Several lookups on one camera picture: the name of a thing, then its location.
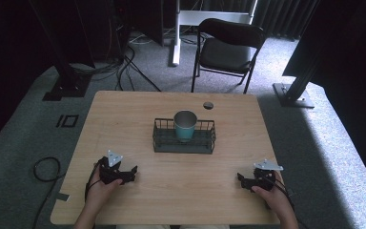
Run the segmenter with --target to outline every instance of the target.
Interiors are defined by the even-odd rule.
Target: gray carpet
[[[174,67],[171,43],[167,41],[165,47],[160,47],[147,41],[138,39],[131,43],[133,63],[161,91],[189,92],[195,46],[183,42],[180,65]],[[281,107],[275,96],[273,83],[294,81],[293,77],[281,75],[296,44],[296,41],[274,38],[266,41],[248,94],[258,98],[277,161],[285,169],[282,175],[287,187],[295,193],[292,199],[298,218],[309,228],[366,228],[366,169],[324,90],[308,85],[307,93],[315,103],[314,109]],[[131,57],[132,52],[128,51],[127,56]],[[87,69],[80,65],[75,67]],[[207,75],[211,73],[203,75],[196,81],[198,93],[241,94],[243,91],[244,86],[236,86],[238,78],[213,75],[213,81],[209,81]],[[32,228],[40,204],[51,188],[51,182],[41,182],[34,177],[34,163],[54,156],[61,163],[59,174],[65,173],[94,94],[114,90],[117,85],[115,73],[100,73],[93,77],[85,97],[42,101],[56,77],[55,68],[38,77],[0,133],[0,228]],[[121,88],[117,86],[117,90],[121,89],[156,91],[133,68],[124,71]],[[61,115],[78,115],[76,125],[61,126]],[[56,176],[56,170],[54,163],[46,161],[37,172],[41,177],[50,178]],[[61,182],[59,179],[54,186],[36,228],[71,228],[50,222],[54,197]]]

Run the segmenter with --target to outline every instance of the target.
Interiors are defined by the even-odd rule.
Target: chair backrest
[[[208,18],[198,26],[198,35],[205,32],[216,39],[231,45],[248,46],[260,49],[266,36],[264,31],[253,25]]]

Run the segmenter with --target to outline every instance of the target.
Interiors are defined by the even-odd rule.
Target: black curtain
[[[283,75],[324,88],[366,166],[366,1],[321,0]]]
[[[51,22],[71,63],[92,66],[92,56],[74,1],[36,1]],[[30,85],[54,65],[51,45],[28,0],[0,0],[0,130]]]

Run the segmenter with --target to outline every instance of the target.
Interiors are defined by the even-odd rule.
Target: black folding chair
[[[202,45],[204,34],[207,37]],[[256,57],[265,40],[264,31],[257,26],[215,18],[201,22],[197,32],[192,93],[200,71],[207,71],[241,77],[238,85],[249,75],[243,91],[245,94],[254,71]],[[251,54],[252,48],[255,49],[254,54]]]

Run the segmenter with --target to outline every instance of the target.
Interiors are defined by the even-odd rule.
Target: teal cup
[[[180,111],[173,118],[176,137],[181,142],[188,142],[192,139],[197,116],[191,111]]]

